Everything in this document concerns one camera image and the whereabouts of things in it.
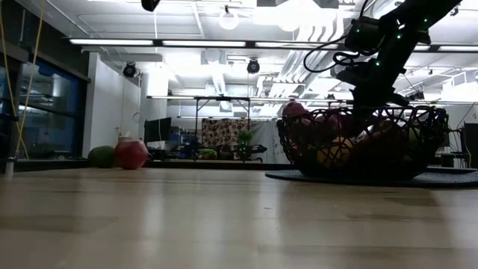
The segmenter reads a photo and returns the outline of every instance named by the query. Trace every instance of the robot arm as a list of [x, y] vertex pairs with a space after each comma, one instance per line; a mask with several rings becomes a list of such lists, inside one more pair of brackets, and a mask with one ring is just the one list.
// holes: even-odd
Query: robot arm
[[405, 0], [380, 19], [354, 20], [345, 46], [363, 55], [378, 52], [367, 63], [347, 67], [337, 79], [355, 85], [354, 107], [377, 107], [387, 102], [408, 105], [394, 93], [394, 82], [418, 43], [430, 44], [428, 30], [462, 0]]

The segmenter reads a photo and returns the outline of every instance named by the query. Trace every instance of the white pillar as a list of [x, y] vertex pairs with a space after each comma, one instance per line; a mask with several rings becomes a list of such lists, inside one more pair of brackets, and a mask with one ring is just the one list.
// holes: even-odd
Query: white pillar
[[[141, 77], [141, 100], [140, 100], [140, 126], [138, 134], [144, 139], [144, 122], [146, 120], [158, 120], [163, 119], [167, 116], [167, 100], [165, 99], [147, 99], [146, 97], [151, 94], [151, 92], [158, 92], [158, 88], [161, 87], [161, 92], [164, 92], [166, 89], [167, 95], [167, 81], [164, 84], [164, 79], [168, 80], [167, 76], [161, 78], [161, 85], [158, 85], [156, 82], [158, 78], [154, 78], [152, 81], [153, 74], [143, 74]], [[159, 143], [149, 143], [149, 146], [159, 147]]]

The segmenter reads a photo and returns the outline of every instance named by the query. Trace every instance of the black cable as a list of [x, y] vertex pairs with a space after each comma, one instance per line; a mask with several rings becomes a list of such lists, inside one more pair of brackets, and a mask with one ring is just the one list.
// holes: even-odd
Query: black cable
[[364, 4], [361, 6], [361, 10], [360, 10], [360, 17], [364, 16], [364, 13], [365, 13], [365, 7], [367, 7], [367, 3], [368, 3], [369, 0], [365, 0]]
[[[364, 16], [364, 12], [365, 12], [365, 8], [367, 7], [367, 3], [369, 2], [369, 0], [365, 0], [364, 4], [361, 6], [361, 10], [360, 10], [360, 16], [359, 18], [363, 17]], [[342, 37], [336, 39], [336, 40], [332, 40], [328, 43], [325, 43], [325, 44], [322, 44], [320, 46], [318, 46], [317, 48], [315, 49], [312, 49], [310, 52], [308, 52], [305, 57], [304, 57], [304, 61], [303, 61], [303, 66], [304, 68], [309, 71], [309, 72], [312, 72], [312, 73], [322, 73], [322, 72], [325, 72], [327, 70], [330, 70], [334, 67], [336, 67], [337, 65], [341, 65], [341, 66], [345, 66], [345, 67], [353, 67], [353, 66], [356, 66], [356, 65], [359, 65], [359, 64], [364, 64], [364, 63], [356, 63], [353, 59], [357, 59], [360, 57], [360, 54], [362, 55], [365, 55], [365, 56], [371, 56], [371, 55], [374, 55], [376, 53], [376, 50], [372, 51], [372, 52], [358, 52], [357, 55], [349, 55], [347, 53], [343, 53], [343, 52], [337, 52], [334, 54], [334, 57], [333, 57], [333, 60], [335, 62], [335, 64], [331, 65], [330, 67], [327, 67], [327, 68], [324, 68], [324, 69], [319, 69], [319, 70], [313, 70], [311, 68], [309, 68], [307, 66], [307, 59], [312, 55], [312, 53], [322, 49], [323, 47], [326, 47], [326, 46], [329, 46], [329, 45], [332, 45], [332, 44], [335, 44], [335, 43], [338, 43], [342, 40], [344, 40], [345, 38], [347, 38], [347, 35], [343, 35]]]
[[357, 53], [356, 55], [350, 55], [345, 52], [337, 52], [334, 54], [332, 59], [337, 65], [340, 65], [343, 67], [354, 67], [359, 64], [363, 64], [362, 62], [356, 63], [354, 61], [355, 59], [358, 59], [359, 57], [360, 57], [360, 53]]
[[325, 68], [325, 69], [313, 70], [313, 69], [310, 69], [310, 68], [307, 66], [307, 59], [310, 57], [310, 55], [312, 55], [312, 53], [314, 53], [314, 52], [316, 52], [316, 51], [322, 49], [323, 47], [326, 47], [326, 46], [335, 44], [335, 43], [337, 43], [337, 42], [340, 42], [340, 41], [344, 40], [346, 37], [347, 37], [347, 36], [344, 35], [344, 36], [342, 36], [342, 37], [340, 37], [340, 38], [338, 38], [338, 39], [336, 39], [336, 40], [332, 40], [332, 41], [330, 41], [330, 42], [328, 42], [328, 43], [325, 43], [325, 44], [322, 44], [322, 45], [318, 46], [318, 47], [315, 48], [315, 49], [312, 49], [312, 50], [311, 50], [310, 52], [308, 52], [307, 55], [305, 55], [305, 57], [304, 57], [304, 61], [303, 61], [304, 68], [305, 68], [307, 71], [309, 71], [309, 72], [320, 73], [320, 72], [325, 72], [325, 71], [327, 71], [327, 70], [330, 70], [330, 69], [334, 68], [335, 66], [337, 66], [337, 64], [333, 64], [333, 65], [331, 65], [330, 67], [327, 67], [327, 68]]
[[458, 129], [460, 127], [460, 124], [463, 122], [463, 120], [466, 118], [466, 116], [468, 116], [468, 114], [470, 113], [471, 109], [475, 106], [476, 102], [474, 102], [470, 109], [468, 109], [468, 112], [463, 116], [462, 120], [460, 120], [460, 122], [458, 123], [458, 125], [456, 126], [456, 128]]

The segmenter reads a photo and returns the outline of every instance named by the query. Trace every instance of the security camera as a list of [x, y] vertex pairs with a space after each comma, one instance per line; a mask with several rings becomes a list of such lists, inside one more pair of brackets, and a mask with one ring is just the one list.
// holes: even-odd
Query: security camera
[[127, 63], [125, 69], [122, 71], [126, 78], [134, 78], [138, 74], [136, 63]]
[[259, 62], [257, 62], [257, 59], [251, 59], [249, 61], [249, 64], [247, 65], [247, 72], [249, 74], [256, 74], [260, 69], [261, 66], [259, 65]]

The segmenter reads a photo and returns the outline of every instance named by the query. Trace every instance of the curtain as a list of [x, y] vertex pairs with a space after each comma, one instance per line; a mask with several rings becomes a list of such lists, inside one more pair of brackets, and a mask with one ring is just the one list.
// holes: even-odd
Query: curtain
[[264, 164], [290, 164], [280, 143], [276, 124], [275, 120], [251, 122], [251, 145], [267, 147], [266, 152], [253, 154], [252, 159], [262, 158]]

